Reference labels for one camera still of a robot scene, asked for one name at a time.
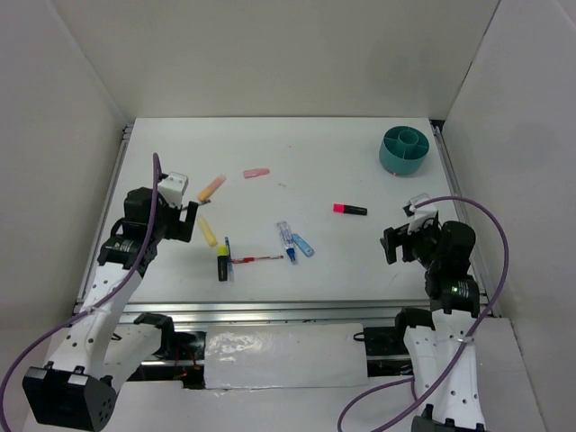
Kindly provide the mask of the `red gel pen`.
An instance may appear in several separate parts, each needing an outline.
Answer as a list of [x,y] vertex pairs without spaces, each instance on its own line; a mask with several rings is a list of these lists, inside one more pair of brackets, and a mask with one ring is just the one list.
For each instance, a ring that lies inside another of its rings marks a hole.
[[235,265],[239,264],[246,264],[251,262],[257,261],[267,261],[267,260],[282,260],[284,259],[283,255],[276,255],[276,256],[245,256],[242,258],[232,258],[231,263]]

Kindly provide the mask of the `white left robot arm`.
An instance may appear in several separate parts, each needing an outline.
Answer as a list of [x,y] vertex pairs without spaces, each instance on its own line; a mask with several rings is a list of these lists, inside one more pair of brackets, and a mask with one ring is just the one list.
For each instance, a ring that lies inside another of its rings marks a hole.
[[47,363],[31,367],[22,387],[42,425],[101,431],[113,416],[121,387],[148,356],[177,349],[174,323],[145,312],[118,329],[125,306],[143,280],[163,239],[189,242],[198,205],[182,213],[187,183],[174,175],[156,190],[141,187],[124,200],[124,215],[102,244],[93,286],[76,322]]

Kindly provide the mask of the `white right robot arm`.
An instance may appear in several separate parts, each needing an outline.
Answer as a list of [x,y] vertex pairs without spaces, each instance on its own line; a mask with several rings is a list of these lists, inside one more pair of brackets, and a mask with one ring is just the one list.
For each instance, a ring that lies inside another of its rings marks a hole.
[[458,221],[426,220],[419,228],[388,228],[381,244],[388,264],[417,261],[425,269],[427,309],[404,308],[392,341],[409,353],[414,394],[423,401],[414,431],[484,431],[473,337],[480,292],[468,273],[476,236]]

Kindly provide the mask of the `blue gel pen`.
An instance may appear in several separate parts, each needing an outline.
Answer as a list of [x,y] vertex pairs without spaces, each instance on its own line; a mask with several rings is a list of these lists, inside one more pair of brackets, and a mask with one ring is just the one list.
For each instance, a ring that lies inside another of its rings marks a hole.
[[234,273],[233,273],[233,263],[232,263],[232,255],[231,255],[229,237],[225,236],[224,242],[225,242],[226,249],[227,249],[229,281],[233,282],[234,281]]

